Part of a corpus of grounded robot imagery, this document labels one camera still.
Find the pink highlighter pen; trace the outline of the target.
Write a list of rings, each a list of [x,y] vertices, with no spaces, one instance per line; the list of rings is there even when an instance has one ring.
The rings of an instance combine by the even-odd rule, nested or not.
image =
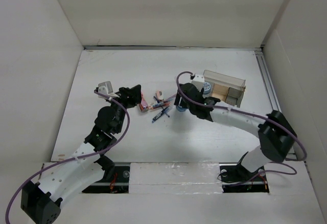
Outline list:
[[[168,97],[167,99],[165,99],[164,101],[165,101],[165,102],[166,102],[166,101],[171,101],[172,99],[175,99],[176,95],[177,95],[177,94],[174,94],[174,95]]]

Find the blue round tape tin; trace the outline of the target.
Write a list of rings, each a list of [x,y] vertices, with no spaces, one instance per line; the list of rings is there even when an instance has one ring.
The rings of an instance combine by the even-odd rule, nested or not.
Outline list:
[[[181,106],[176,106],[176,109],[179,111],[179,112],[185,112],[186,111],[186,108],[183,108]]]

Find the orange capped pen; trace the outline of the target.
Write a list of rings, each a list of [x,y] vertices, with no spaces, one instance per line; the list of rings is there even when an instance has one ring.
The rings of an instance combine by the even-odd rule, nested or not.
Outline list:
[[[157,109],[159,107],[166,107],[166,106],[169,106],[170,105],[170,102],[169,101],[163,101],[163,102],[159,102],[157,104],[154,104],[154,105],[150,105],[148,107],[149,110],[152,110],[152,109]]]

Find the blue capped pen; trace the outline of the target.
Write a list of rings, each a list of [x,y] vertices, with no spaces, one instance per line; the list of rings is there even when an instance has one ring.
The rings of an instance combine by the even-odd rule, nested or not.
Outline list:
[[[170,101],[162,101],[162,102],[159,102],[157,104],[154,104],[151,106],[152,109],[156,109],[157,107],[162,107],[162,106],[167,106],[169,105],[171,102]]]

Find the dark blue pen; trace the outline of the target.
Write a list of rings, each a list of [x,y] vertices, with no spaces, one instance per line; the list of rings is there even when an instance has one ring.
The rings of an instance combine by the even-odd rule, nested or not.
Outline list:
[[[153,119],[152,119],[152,123],[154,123],[155,121],[157,121],[159,118],[161,118],[163,115],[168,115],[168,111],[170,110],[170,107],[165,107],[160,113],[158,113]]]

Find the clear desk organizer box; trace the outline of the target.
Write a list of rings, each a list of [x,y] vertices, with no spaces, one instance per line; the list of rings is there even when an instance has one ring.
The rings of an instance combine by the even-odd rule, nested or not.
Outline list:
[[[205,70],[203,75],[205,82],[210,82],[213,85],[211,97],[219,98],[232,106],[241,106],[246,80],[209,70]]]

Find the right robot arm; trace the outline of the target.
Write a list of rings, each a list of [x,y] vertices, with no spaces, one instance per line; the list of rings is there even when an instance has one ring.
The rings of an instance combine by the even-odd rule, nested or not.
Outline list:
[[[259,145],[246,152],[226,172],[226,179],[248,180],[268,163],[286,161],[297,136],[285,116],[276,110],[266,116],[251,114],[218,98],[204,97],[203,90],[192,83],[178,84],[175,105],[190,111],[198,119],[243,130],[259,140]]]

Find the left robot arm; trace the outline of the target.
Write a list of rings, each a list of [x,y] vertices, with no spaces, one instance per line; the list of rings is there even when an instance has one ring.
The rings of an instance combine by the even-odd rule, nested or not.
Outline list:
[[[97,87],[95,94],[110,105],[98,111],[84,142],[71,158],[52,164],[47,168],[48,175],[35,183],[28,180],[22,188],[21,209],[35,223],[53,223],[72,197],[93,182],[113,177],[115,163],[105,154],[119,142],[115,134],[127,133],[128,127],[123,126],[124,121],[130,121],[127,109],[141,103],[141,85],[121,87],[116,93]]]

